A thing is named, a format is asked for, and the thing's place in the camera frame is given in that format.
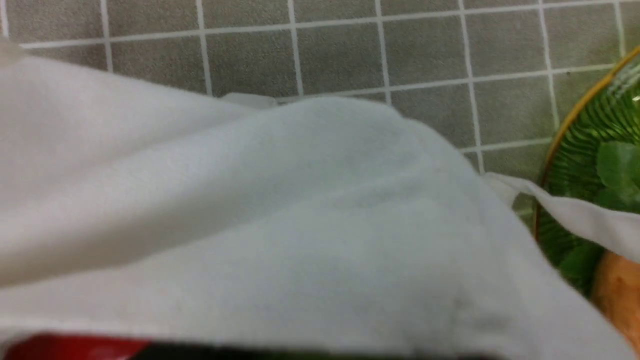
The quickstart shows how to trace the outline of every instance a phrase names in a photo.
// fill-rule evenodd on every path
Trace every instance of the green leaf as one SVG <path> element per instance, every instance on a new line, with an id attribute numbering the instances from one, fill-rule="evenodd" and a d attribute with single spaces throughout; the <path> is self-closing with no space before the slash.
<path id="1" fill-rule="evenodd" d="M 584 296 L 589 296 L 593 275 L 604 249 L 590 241 L 576 246 L 558 266 L 560 274 Z"/>
<path id="2" fill-rule="evenodd" d="M 631 143 L 600 145 L 596 169 L 602 183 L 622 196 L 640 193 L 640 147 Z"/>
<path id="3" fill-rule="evenodd" d="M 600 190 L 593 203 L 611 210 L 640 213 L 640 192 L 622 194 L 607 188 Z"/>

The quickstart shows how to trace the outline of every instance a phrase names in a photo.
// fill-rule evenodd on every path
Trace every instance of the red object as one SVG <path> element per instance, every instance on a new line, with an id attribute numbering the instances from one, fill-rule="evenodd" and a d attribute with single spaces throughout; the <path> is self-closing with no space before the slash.
<path id="1" fill-rule="evenodd" d="M 38 335 L 9 348 L 5 360 L 128 360 L 148 341 Z"/>

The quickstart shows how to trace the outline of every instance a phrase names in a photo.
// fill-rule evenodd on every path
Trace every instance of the floor tile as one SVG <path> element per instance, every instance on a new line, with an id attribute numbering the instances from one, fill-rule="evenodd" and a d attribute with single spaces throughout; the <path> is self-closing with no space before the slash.
<path id="1" fill-rule="evenodd" d="M 296 22 L 375 17 L 374 0 L 294 0 Z"/>
<path id="2" fill-rule="evenodd" d="M 355 97 L 357 99 L 376 101 L 376 102 L 387 102 L 387 96 L 383 92 L 376 92 L 373 94 L 354 95 L 352 97 Z"/>
<path id="3" fill-rule="evenodd" d="M 305 94 L 384 85 L 375 24 L 298 29 Z"/>
<path id="4" fill-rule="evenodd" d="M 287 0 L 202 0 L 206 28 L 289 23 Z"/>
<path id="5" fill-rule="evenodd" d="M 474 168 L 474 170 L 478 171 L 478 155 L 475 152 L 468 152 L 464 154 L 464 157 L 469 160 L 469 163 Z"/>
<path id="6" fill-rule="evenodd" d="M 620 12 L 625 29 L 625 42 L 630 52 L 640 45 L 640 3 L 621 3 Z"/>
<path id="7" fill-rule="evenodd" d="M 484 169 L 538 182 L 549 145 L 530 145 L 510 149 L 483 152 Z M 529 210 L 533 207 L 532 197 L 519 195 L 513 204 L 515 211 Z"/>
<path id="8" fill-rule="evenodd" d="M 98 70 L 107 70 L 107 56 L 103 44 L 30 49 L 29 54 Z"/>
<path id="9" fill-rule="evenodd" d="M 458 16 L 384 24 L 391 85 L 467 77 Z"/>
<path id="10" fill-rule="evenodd" d="M 553 68 L 614 63 L 620 41 L 613 4 L 545 10 Z"/>
<path id="11" fill-rule="evenodd" d="M 102 37 L 100 0 L 9 0 L 6 14 L 18 43 Z"/>
<path id="12" fill-rule="evenodd" d="M 582 96 L 604 78 L 608 72 L 608 70 L 600 70 L 554 75 L 556 104 L 561 122 L 569 115 L 569 112 L 571 112 Z"/>
<path id="13" fill-rule="evenodd" d="M 538 4 L 538 0 L 465 0 L 465 9 Z"/>
<path id="14" fill-rule="evenodd" d="M 537 10 L 467 16 L 474 76 L 547 68 Z"/>
<path id="15" fill-rule="evenodd" d="M 206 92 L 200 38 L 114 42 L 113 72 L 193 92 Z"/>
<path id="16" fill-rule="evenodd" d="M 475 84 L 482 144 L 546 138 L 554 133 L 546 76 Z"/>
<path id="17" fill-rule="evenodd" d="M 427 124 L 453 146 L 476 144 L 466 84 L 396 91 L 391 102 L 405 117 Z"/>
<path id="18" fill-rule="evenodd" d="M 107 0 L 112 37 L 198 29 L 193 0 Z"/>
<path id="19" fill-rule="evenodd" d="M 382 15 L 459 10 L 458 0 L 381 0 Z"/>
<path id="20" fill-rule="evenodd" d="M 208 35 L 207 50 L 216 96 L 298 94 L 288 30 Z"/>

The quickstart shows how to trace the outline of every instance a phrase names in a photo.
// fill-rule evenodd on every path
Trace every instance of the white towel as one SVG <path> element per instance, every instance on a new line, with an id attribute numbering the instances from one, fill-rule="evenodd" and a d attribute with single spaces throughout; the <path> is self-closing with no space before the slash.
<path id="1" fill-rule="evenodd" d="M 634 358 L 457 150 L 391 108 L 0 65 L 0 334 Z"/>

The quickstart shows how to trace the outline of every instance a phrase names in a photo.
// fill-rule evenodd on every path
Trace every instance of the green glass bowl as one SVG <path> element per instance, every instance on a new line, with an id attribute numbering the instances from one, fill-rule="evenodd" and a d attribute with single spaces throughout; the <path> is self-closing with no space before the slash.
<path id="1" fill-rule="evenodd" d="M 554 196 L 592 202 L 604 188 L 596 172 L 598 148 L 610 141 L 640 145 L 640 47 L 564 120 L 543 167 L 542 187 Z M 534 214 L 534 237 L 542 251 L 574 288 L 589 297 L 604 249 L 569 233 L 539 204 Z"/>

